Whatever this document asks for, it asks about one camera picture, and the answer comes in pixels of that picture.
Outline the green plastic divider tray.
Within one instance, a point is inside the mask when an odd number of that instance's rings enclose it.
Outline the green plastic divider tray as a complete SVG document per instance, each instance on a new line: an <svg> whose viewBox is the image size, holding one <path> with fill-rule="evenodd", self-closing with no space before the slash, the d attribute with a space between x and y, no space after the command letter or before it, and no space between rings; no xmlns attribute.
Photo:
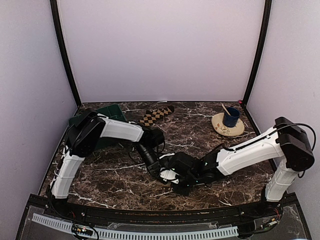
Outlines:
<svg viewBox="0 0 320 240"><path fill-rule="evenodd" d="M102 108L96 109L95 111L99 114L103 114L109 117L112 120L128 122L118 104L112 104L106 107L102 107ZM68 120L68 126L71 127L73 124L77 124L78 122L80 122L80 114L70 118ZM100 149L104 149L121 142L123 142L123 140L118 138L103 137L98 140L94 150L97 151Z"/></svg>

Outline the tan ribbed sock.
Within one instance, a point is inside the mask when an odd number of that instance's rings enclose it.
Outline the tan ribbed sock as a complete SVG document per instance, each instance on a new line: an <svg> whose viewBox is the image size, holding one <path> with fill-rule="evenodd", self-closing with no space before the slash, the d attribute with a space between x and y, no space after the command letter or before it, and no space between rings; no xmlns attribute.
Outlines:
<svg viewBox="0 0 320 240"><path fill-rule="evenodd" d="M172 182L171 181L165 181L164 179L157 179L156 180L156 185L161 186L161 187L171 187L172 186Z"/></svg>

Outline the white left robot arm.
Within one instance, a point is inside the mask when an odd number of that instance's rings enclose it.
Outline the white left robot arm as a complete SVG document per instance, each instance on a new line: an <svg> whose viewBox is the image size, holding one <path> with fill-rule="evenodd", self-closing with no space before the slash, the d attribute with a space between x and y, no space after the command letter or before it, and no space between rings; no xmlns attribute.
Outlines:
<svg viewBox="0 0 320 240"><path fill-rule="evenodd" d="M61 159L47 189L47 197L55 199L50 208L58 217L67 218L71 213L70 206L63 200L68 198L81 163L96 150L99 140L105 138L132 142L149 174L161 179L161 170L164 167L161 165L158 150L165 138L160 129L137 122L112 119L87 109L80 115L79 121L69 127Z"/></svg>

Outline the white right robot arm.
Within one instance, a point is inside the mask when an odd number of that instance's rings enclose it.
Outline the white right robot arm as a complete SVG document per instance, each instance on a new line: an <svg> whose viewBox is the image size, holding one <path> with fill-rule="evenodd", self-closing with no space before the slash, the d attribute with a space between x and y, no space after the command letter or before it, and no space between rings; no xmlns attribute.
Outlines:
<svg viewBox="0 0 320 240"><path fill-rule="evenodd" d="M300 172L314 163L314 146L302 129L285 117L275 119L275 125L257 137L227 149L215 149L201 159L177 152L168 161L165 177L186 189L197 184L210 184L248 166L280 159L280 165L266 185L264 199L255 205L255 213L266 217L275 208Z"/></svg>

